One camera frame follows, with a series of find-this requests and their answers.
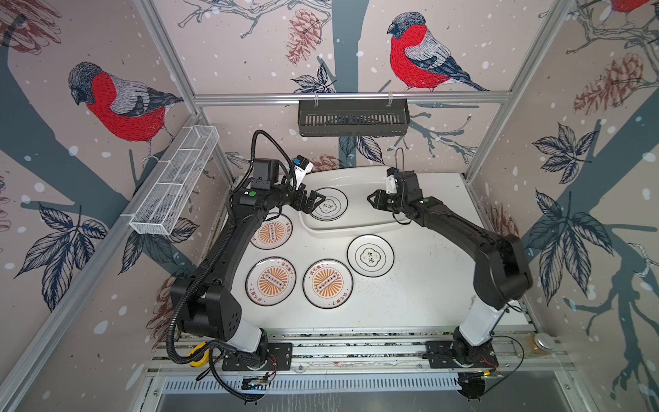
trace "orange sunburst design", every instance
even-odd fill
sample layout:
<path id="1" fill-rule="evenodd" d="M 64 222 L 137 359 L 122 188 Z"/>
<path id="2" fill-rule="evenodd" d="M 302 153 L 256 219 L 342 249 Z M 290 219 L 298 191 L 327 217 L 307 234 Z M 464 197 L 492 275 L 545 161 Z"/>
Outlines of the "orange sunburst design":
<path id="1" fill-rule="evenodd" d="M 258 277 L 258 289 L 265 296 L 276 296 L 286 289 L 289 277 L 282 268 L 268 268 Z"/>
<path id="2" fill-rule="evenodd" d="M 331 299 L 341 291 L 343 276 L 334 269 L 322 269 L 314 276 L 313 286 L 318 296 Z"/>
<path id="3" fill-rule="evenodd" d="M 266 245 L 279 242 L 286 233 L 284 225 L 278 221 L 271 221 L 263 225 L 258 231 L 258 238 Z"/>

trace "plate with orange pattern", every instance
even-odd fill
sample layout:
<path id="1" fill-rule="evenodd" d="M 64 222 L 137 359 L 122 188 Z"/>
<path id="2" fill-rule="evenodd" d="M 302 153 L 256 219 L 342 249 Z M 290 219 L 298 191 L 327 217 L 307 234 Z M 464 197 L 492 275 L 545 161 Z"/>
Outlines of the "plate with orange pattern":
<path id="1" fill-rule="evenodd" d="M 276 213 L 269 213 L 266 220 L 272 219 L 276 215 Z M 261 224 L 261 227 L 252 236 L 252 245 L 259 249 L 274 249 L 286 243 L 292 232 L 291 220 L 286 215 L 280 214 L 278 218 Z"/>
<path id="2" fill-rule="evenodd" d="M 322 309 L 337 308 L 353 292 L 353 275 L 338 260 L 319 260 L 304 274 L 302 290 L 314 306 Z"/>
<path id="3" fill-rule="evenodd" d="M 272 306 L 291 294 L 295 280 L 295 269 L 288 260 L 267 258 L 250 270 L 245 280 L 245 291 L 257 305 Z"/>

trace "black mounting plate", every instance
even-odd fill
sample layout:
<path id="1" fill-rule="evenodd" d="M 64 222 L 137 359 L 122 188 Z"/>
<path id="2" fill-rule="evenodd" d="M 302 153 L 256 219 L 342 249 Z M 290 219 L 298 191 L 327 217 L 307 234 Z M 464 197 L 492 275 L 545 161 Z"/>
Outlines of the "black mounting plate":
<path id="1" fill-rule="evenodd" d="M 430 362 L 431 369 L 448 369 L 448 368 L 463 368 L 463 365 L 455 362 L 453 359 L 453 353 L 451 352 L 451 344 L 453 341 L 449 340 L 440 340 L 440 341 L 427 341 L 426 342 L 426 353 L 423 355 L 423 359 L 428 359 Z M 492 349 L 492 341 L 487 344 L 487 350 L 483 353 L 485 361 L 479 361 L 471 365 L 471 368 L 483 368 L 483 369 L 493 369 L 492 365 L 499 366 L 499 362 L 494 355 L 494 350 Z"/>
<path id="2" fill-rule="evenodd" d="M 293 344 L 292 343 L 269 343 L 268 344 L 268 354 L 273 355 L 277 359 L 277 370 L 291 370 L 291 356 L 293 354 Z M 241 364 L 238 360 L 238 357 L 229 354 L 229 357 L 224 358 L 222 362 L 222 370 L 225 372 L 256 372 L 255 370 L 249 369 L 245 364 Z M 268 359 L 266 364 L 259 369 L 261 370 L 275 370 L 274 365 Z"/>

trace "gray floor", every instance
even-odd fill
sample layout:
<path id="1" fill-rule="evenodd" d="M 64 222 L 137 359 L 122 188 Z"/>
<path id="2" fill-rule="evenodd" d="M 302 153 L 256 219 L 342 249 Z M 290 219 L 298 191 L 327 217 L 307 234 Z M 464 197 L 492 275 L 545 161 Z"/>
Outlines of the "gray floor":
<path id="1" fill-rule="evenodd" d="M 552 372 L 516 372 L 486 394 L 481 402 L 467 401 L 453 391 L 364 392 L 314 395 L 267 395 L 258 405 L 243 405 L 229 394 L 164 395 L 158 412 L 561 412 L 569 411 Z"/>

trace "round plate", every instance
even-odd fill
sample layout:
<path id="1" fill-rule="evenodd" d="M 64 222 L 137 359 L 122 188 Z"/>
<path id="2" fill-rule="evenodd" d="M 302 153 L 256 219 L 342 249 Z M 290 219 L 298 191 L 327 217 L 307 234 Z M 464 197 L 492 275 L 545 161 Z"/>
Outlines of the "round plate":
<path id="1" fill-rule="evenodd" d="M 353 292 L 353 275 L 346 265 L 337 260 L 319 260 L 304 274 L 302 290 L 314 306 L 337 308 Z"/>
<path id="2" fill-rule="evenodd" d="M 245 291 L 257 305 L 272 306 L 291 294 L 295 279 L 295 269 L 288 260 L 267 258 L 250 270 L 245 279 Z"/>
<path id="3" fill-rule="evenodd" d="M 348 263 L 358 274 L 376 278 L 393 266 L 393 249 L 380 236 L 363 235 L 348 246 Z"/>
<path id="4" fill-rule="evenodd" d="M 311 213 L 311 216 L 318 220 L 331 221 L 341 217 L 348 208 L 348 198 L 339 189 L 333 187 L 324 187 L 316 190 L 326 197 L 318 207 Z"/>
<path id="5" fill-rule="evenodd" d="M 266 220 L 276 215 L 276 213 L 269 213 Z M 261 223 L 261 227 L 252 236 L 252 245 L 259 249 L 274 249 L 286 243 L 292 232 L 291 220 L 286 215 L 280 214 L 277 219 Z"/>

